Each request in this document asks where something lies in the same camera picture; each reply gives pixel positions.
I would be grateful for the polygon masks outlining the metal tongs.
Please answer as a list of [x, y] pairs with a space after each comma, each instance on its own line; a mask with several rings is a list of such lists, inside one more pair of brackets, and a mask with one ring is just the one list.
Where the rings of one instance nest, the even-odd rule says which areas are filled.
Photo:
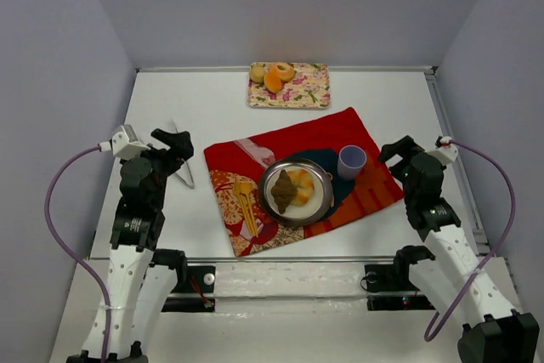
[[182, 167], [175, 173], [177, 179], [183, 184], [186, 188], [193, 190], [196, 187], [193, 174], [190, 169], [190, 164], [184, 162]]

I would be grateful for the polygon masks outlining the ring shaped twisted bread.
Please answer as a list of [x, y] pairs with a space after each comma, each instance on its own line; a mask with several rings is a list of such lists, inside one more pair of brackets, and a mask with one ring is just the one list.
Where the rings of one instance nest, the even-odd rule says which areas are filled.
[[312, 173], [306, 169], [299, 168], [288, 171], [287, 175], [296, 188], [296, 194], [291, 201], [291, 204], [297, 207], [305, 206], [315, 193]]

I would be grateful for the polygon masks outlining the orange topped bread bun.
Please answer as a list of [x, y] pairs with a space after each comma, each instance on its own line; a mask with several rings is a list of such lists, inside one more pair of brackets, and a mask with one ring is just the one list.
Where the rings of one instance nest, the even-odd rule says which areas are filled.
[[263, 84], [268, 89], [269, 92], [277, 94], [281, 91], [283, 87], [282, 80], [274, 72], [267, 72], [263, 76]]

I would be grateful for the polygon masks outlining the dark brown chocolate bread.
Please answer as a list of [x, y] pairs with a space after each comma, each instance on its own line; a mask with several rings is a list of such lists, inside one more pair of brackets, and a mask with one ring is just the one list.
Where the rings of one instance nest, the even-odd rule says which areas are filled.
[[278, 213], [283, 214], [297, 195], [297, 187], [293, 184], [285, 169], [280, 171], [270, 193], [274, 198], [275, 205], [278, 207]]

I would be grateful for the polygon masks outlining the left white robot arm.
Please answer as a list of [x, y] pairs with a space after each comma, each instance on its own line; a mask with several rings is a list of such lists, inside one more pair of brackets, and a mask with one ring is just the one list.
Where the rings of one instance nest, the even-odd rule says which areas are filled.
[[190, 133], [159, 128], [152, 138], [157, 149], [143, 143], [129, 125], [100, 145], [121, 163], [121, 197], [110, 236], [106, 280], [91, 330], [79, 354], [69, 362], [146, 362], [145, 346], [169, 293], [187, 278], [184, 252], [157, 246], [168, 178], [193, 155]]

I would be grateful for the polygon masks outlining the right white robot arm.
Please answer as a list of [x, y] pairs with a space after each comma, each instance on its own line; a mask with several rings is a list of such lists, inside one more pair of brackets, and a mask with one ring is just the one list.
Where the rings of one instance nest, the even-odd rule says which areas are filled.
[[436, 310], [424, 339], [432, 342], [452, 320], [462, 328], [457, 353], [463, 362], [531, 362], [540, 327], [531, 313], [518, 311], [485, 270], [491, 250], [478, 258], [453, 207], [442, 196], [445, 170], [461, 143], [440, 137], [426, 151], [410, 136], [380, 150], [381, 163], [399, 156], [389, 172], [403, 189], [406, 216], [420, 236], [394, 258], [400, 281], [422, 292]]

